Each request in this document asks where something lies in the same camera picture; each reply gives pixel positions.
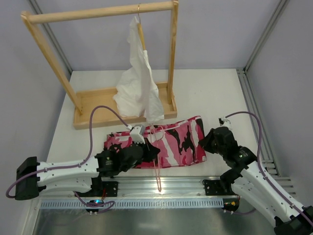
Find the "pink wire hanger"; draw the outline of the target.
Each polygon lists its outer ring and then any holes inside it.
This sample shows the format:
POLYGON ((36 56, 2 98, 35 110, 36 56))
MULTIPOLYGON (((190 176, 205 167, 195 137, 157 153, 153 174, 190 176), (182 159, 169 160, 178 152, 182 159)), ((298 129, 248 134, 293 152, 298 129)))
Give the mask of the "pink wire hanger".
MULTIPOLYGON (((156 147, 159 148, 160 141, 164 137, 163 128, 161 128, 161 131, 159 131, 159 133, 162 134, 162 136, 160 136, 160 137, 158 137, 157 129, 155 128, 155 126, 152 123, 149 124, 149 128, 150 128, 150 142, 152 142, 152 136, 154 136, 155 137, 154 143, 155 143, 156 147)), ((160 178, 161 168, 160 168, 159 155, 154 160, 154 171, 155 171, 155 177, 156 177, 157 190, 158 190, 159 194, 162 194, 162 185, 161 185, 161 178, 160 178)))

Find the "pink camouflage trousers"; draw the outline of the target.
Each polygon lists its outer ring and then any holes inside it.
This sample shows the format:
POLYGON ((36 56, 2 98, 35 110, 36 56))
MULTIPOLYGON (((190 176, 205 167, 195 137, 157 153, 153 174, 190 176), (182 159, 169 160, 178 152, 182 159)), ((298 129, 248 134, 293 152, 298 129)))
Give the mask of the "pink camouflage trousers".
MULTIPOLYGON (((160 141, 160 168, 190 166, 206 161, 206 153, 199 145, 199 141, 204 138, 203 121, 201 116, 194 116, 186 120, 172 124, 154 125, 158 132, 158 137, 162 136, 159 131, 163 128, 164 137, 160 141)), ((144 138, 150 142, 150 128, 145 126, 144 138)), ((154 161, 141 163, 135 168, 154 168, 154 161)))

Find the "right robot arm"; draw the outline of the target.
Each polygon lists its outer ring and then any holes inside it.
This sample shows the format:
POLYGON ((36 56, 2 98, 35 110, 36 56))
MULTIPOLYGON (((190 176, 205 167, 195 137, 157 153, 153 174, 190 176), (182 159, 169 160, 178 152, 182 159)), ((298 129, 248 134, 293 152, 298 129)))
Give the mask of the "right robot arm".
POLYGON ((247 200, 273 226, 277 235, 311 235, 313 208, 305 207, 282 188, 247 147, 240 146, 227 127, 211 129, 199 141, 207 152, 219 154, 230 167, 220 176, 226 192, 247 200))

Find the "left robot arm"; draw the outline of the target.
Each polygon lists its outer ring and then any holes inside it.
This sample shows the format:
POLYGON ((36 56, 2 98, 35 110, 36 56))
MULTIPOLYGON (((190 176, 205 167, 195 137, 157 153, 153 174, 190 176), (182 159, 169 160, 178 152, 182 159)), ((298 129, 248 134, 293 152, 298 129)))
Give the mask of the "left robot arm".
POLYGON ((128 147, 114 144, 83 163, 38 162, 37 157, 27 158, 17 169, 15 200, 29 200, 43 193, 73 191, 80 196, 97 196, 102 190, 102 178, 127 172, 142 163, 152 163, 160 149, 149 142, 132 143, 128 147))

